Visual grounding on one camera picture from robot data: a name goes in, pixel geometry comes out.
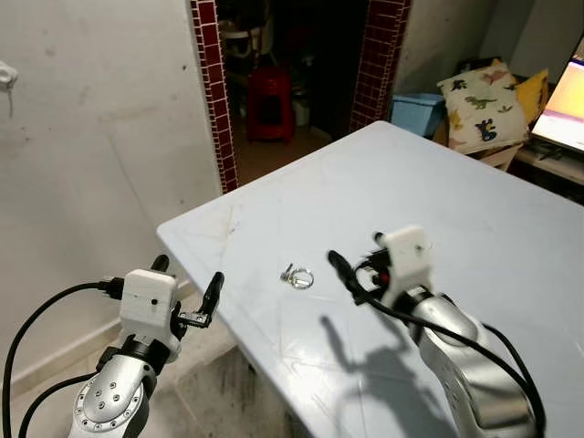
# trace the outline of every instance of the red stool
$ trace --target red stool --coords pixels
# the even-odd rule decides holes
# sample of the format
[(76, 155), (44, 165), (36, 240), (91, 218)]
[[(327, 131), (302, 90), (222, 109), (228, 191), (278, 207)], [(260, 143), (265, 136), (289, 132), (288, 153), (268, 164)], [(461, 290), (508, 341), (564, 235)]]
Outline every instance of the red stool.
[(292, 81), (280, 67), (260, 67), (249, 75), (247, 138), (284, 139), (294, 135)]

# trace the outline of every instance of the blue plastic box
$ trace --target blue plastic box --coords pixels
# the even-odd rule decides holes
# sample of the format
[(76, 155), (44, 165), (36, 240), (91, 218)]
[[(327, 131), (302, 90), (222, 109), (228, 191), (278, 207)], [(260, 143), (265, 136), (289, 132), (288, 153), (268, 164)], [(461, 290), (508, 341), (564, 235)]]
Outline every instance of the blue plastic box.
[(423, 137), (434, 134), (446, 109), (439, 94), (412, 93), (393, 96), (391, 123)]

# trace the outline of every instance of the dinosaur print pillow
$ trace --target dinosaur print pillow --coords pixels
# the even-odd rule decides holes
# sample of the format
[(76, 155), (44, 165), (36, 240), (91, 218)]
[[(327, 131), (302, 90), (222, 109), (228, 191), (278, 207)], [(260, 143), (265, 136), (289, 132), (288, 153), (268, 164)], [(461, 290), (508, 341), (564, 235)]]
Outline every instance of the dinosaur print pillow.
[(526, 140), (526, 116), (515, 83), (506, 64), (439, 82), (450, 121), (448, 147), (467, 154)]

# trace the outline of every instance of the floor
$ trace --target floor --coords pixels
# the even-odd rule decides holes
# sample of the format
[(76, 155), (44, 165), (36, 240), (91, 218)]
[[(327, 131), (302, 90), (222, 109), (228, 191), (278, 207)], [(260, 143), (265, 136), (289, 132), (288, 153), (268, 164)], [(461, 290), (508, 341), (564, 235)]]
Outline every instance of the floor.
[(233, 117), (232, 123), (235, 158), (241, 185), (250, 183), (330, 143), (327, 134), (308, 127), (297, 127), (290, 143), (248, 141), (245, 122)]
[[(184, 303), (196, 307), (193, 303)], [(30, 403), (58, 381), (89, 373), (101, 349), (12, 401), (13, 435)], [(58, 391), (37, 409), (29, 437), (63, 438), (78, 386)], [(182, 353), (159, 376), (141, 438), (308, 438), (271, 387), (249, 366), (227, 327), (190, 329)]]

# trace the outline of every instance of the white wall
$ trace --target white wall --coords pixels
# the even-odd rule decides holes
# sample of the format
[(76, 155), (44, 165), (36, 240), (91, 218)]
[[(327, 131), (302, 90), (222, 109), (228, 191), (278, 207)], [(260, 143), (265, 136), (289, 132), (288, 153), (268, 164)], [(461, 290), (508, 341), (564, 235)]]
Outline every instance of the white wall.
[[(60, 289), (148, 265), (155, 226), (220, 194), (184, 0), (3, 0), (0, 351)], [(88, 291), (56, 305), (16, 370), (112, 320)]]
[(413, 0), (393, 92), (437, 92), (459, 61), (478, 56), (495, 3)]
[(549, 80), (557, 82), (583, 30), (584, 1), (536, 0), (511, 58), (511, 70), (530, 76), (548, 68)]
[(511, 61), (534, 3), (535, 0), (497, 2), (481, 47), (481, 57)]

